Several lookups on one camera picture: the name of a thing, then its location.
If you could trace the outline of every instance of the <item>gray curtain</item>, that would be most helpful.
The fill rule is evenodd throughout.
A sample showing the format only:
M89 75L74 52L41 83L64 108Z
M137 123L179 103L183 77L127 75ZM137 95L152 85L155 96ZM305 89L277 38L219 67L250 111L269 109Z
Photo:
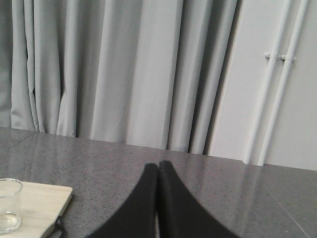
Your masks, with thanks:
M0 125L202 153L236 0L1 0Z

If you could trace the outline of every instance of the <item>granite table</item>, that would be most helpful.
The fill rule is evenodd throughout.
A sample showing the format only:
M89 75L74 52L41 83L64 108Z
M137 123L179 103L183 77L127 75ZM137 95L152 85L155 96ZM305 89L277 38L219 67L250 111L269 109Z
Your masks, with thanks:
M0 127L0 177L70 186L69 238L104 223L144 164L170 160L191 193L242 238L317 238L317 172Z

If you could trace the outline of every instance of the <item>clear glass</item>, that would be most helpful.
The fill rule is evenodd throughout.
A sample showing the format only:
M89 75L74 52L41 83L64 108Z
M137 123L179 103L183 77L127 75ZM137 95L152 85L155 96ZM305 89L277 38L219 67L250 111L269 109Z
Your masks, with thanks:
M22 188L19 180L0 179L0 235L16 230L21 224Z

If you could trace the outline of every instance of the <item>white wall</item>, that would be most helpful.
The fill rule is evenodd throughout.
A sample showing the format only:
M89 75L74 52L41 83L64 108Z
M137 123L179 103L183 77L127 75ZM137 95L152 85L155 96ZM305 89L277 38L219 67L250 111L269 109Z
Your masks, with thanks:
M292 2L281 54L286 53L299 2ZM242 161L246 159L252 123L256 117L255 112L259 106L259 95L263 90L267 69L264 52L272 48L283 3L282 0L242 1L231 55L223 78L218 113L213 125L210 155ZM314 145L314 141L317 142L317 62L313 59L317 56L317 18L313 12L317 12L317 1L311 1L309 5L296 51L298 60L292 66L266 163L317 170L314 159L317 155ZM263 130L282 66L283 62L279 61L251 163L254 163L259 155Z
M317 1L309 3L266 163L317 170Z

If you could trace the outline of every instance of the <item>wooden cutting board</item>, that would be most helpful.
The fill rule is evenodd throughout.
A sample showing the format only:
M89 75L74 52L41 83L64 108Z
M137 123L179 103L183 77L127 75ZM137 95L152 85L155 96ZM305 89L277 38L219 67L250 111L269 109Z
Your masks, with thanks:
M46 238L65 211L73 189L41 183L22 182L21 226L1 238Z

